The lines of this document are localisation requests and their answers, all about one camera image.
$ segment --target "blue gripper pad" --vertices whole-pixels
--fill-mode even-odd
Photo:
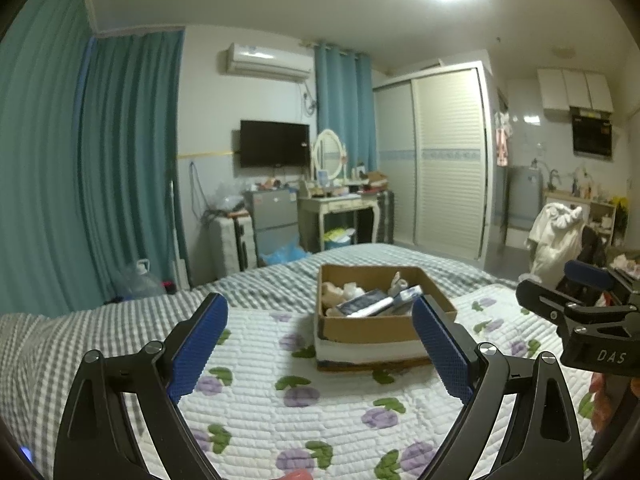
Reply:
[[[202,304],[196,313],[201,308],[205,309],[204,313],[200,314],[173,359],[172,380],[166,392],[175,404],[195,388],[226,326],[228,304],[224,296],[216,294],[208,305]]]
[[[596,290],[611,290],[614,287],[614,279],[606,269],[570,260],[564,264],[564,275],[572,282],[590,286]]]
[[[440,319],[428,300],[423,296],[414,302],[412,318],[415,331],[449,395],[466,404],[474,393],[469,384],[469,362],[445,326],[446,322]]]

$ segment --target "white coat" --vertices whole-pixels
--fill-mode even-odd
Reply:
[[[549,288],[556,288],[564,276],[564,264],[582,250],[582,208],[569,209],[561,203],[547,204],[533,223],[527,247],[533,254],[530,273]]]

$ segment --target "gray checkered blanket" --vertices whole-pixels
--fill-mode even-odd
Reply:
[[[85,352],[134,353],[164,339],[210,292],[230,307],[311,312],[320,265],[421,267],[450,298],[493,283],[514,286],[467,264],[385,244],[326,251],[290,264],[229,276],[174,296],[101,306],[49,319],[30,314],[0,317],[0,415],[18,442],[31,449],[36,467],[52,478],[58,427],[69,388]],[[144,423],[134,396],[126,399],[135,430]]]

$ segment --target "teal curtain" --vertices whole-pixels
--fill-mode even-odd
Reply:
[[[367,171],[375,170],[376,120],[369,56],[318,45],[316,86],[318,132],[329,128],[338,134],[347,149],[349,174],[359,162]]]
[[[82,99],[79,177],[90,252],[105,297],[148,258],[174,278],[170,187],[183,31],[95,41]]]
[[[74,97],[83,0],[28,0],[0,43],[0,314],[102,303],[82,236]]]

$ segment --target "screw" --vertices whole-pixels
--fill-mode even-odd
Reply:
[[[542,352],[540,356],[542,357],[542,360],[547,364],[552,365],[553,363],[556,362],[556,356],[549,352]]]
[[[157,354],[162,350],[162,342],[150,341],[145,345],[145,352],[148,354]]]
[[[100,358],[100,352],[97,350],[89,350],[86,354],[84,354],[84,362],[85,363],[93,363]]]
[[[480,345],[480,351],[484,355],[495,355],[495,353],[497,352],[497,348],[491,343],[482,343]]]

